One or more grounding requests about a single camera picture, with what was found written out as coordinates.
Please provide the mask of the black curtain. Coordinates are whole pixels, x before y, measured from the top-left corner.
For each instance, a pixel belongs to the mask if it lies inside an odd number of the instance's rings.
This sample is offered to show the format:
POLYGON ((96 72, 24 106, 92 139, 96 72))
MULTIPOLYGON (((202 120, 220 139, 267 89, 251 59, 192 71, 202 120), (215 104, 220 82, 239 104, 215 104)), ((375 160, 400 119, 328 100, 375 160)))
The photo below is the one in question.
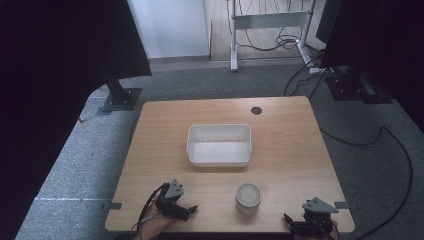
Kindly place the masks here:
POLYGON ((129 0, 0 0, 0 240, 14 240, 85 103, 149 63, 129 0))
POLYGON ((424 0, 325 0, 320 66, 370 73, 424 133, 424 0))

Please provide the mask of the white power strip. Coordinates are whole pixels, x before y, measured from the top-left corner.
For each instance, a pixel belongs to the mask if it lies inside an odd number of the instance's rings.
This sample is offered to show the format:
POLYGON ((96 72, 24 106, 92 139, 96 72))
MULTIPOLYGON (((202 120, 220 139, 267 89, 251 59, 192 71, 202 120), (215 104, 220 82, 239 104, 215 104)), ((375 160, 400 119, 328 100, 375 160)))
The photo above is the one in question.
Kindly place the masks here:
POLYGON ((309 74, 311 75, 315 75, 315 74, 323 74, 323 73, 334 73, 334 69, 333 68, 309 68, 309 74))

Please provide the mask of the black metal stand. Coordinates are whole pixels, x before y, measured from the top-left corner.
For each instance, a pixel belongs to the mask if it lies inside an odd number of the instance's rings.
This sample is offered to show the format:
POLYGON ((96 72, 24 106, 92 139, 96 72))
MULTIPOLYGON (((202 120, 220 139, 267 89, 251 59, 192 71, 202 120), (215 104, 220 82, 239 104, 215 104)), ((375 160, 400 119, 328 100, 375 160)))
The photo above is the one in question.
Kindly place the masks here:
POLYGON ((354 66, 335 68, 335 76, 325 82, 335 101, 363 101, 365 104, 390 104, 392 94, 367 71, 354 66))
POLYGON ((133 111, 142 89, 124 88, 119 80, 108 71, 103 62, 98 64, 98 71, 109 89, 109 95, 101 107, 101 111, 133 111))

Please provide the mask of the person's left hand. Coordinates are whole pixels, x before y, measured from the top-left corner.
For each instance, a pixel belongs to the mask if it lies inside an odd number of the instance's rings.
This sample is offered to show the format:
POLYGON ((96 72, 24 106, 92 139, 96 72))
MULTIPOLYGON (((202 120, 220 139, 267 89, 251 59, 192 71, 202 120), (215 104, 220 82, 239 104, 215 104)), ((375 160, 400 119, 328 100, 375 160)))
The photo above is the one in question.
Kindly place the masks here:
POLYGON ((160 214, 154 203, 147 208, 146 216, 151 216, 151 219, 139 227, 133 240, 154 240, 169 225, 176 222, 176 219, 160 214))

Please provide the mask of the white plastic bin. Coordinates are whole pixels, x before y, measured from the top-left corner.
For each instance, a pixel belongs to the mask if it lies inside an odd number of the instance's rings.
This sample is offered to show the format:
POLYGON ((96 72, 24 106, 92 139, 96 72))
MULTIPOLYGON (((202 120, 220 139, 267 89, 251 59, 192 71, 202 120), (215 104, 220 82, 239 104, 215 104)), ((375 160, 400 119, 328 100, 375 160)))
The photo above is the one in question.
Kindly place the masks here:
POLYGON ((245 167, 252 154, 247 124, 192 125, 186 153, 195 167, 245 167))

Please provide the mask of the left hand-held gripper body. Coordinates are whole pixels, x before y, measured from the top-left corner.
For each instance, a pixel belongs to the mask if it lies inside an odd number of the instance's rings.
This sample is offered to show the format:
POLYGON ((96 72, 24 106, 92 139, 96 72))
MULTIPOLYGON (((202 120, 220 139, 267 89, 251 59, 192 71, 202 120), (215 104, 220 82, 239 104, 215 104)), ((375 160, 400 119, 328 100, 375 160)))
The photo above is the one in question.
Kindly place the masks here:
POLYGON ((165 183, 156 198, 155 205, 159 212, 164 216, 175 218, 175 214, 180 213, 177 201, 183 193, 183 188, 176 179, 173 179, 171 183, 165 183))

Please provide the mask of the white desk frame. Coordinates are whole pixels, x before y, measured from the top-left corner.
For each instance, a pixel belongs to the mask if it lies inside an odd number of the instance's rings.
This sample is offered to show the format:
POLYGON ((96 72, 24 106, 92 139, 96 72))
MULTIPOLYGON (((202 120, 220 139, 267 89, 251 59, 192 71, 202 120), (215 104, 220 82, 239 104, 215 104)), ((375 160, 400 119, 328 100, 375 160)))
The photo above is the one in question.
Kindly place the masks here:
POLYGON ((232 72, 238 71, 238 31, 248 29, 284 29, 287 27, 300 28, 301 35, 295 41, 296 48, 298 49, 306 66, 312 68, 313 60, 307 52, 306 39, 312 23, 316 1, 317 0, 310 0, 309 7, 306 10, 301 11, 242 14, 237 12, 237 8, 239 7, 237 0, 229 0, 229 28, 231 30, 230 70, 232 72))

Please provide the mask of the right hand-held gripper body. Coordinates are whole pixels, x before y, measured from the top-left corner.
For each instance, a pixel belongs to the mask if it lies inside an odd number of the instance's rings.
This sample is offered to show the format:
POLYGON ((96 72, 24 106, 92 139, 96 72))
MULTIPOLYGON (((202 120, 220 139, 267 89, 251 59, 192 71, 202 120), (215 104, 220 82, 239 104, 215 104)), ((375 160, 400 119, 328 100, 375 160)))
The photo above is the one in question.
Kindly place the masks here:
POLYGON ((306 221, 307 236, 316 239, 326 238, 327 240, 334 240, 331 236, 333 231, 331 214, 338 213, 339 210, 318 197, 307 200, 302 207, 304 209, 303 217, 306 221))

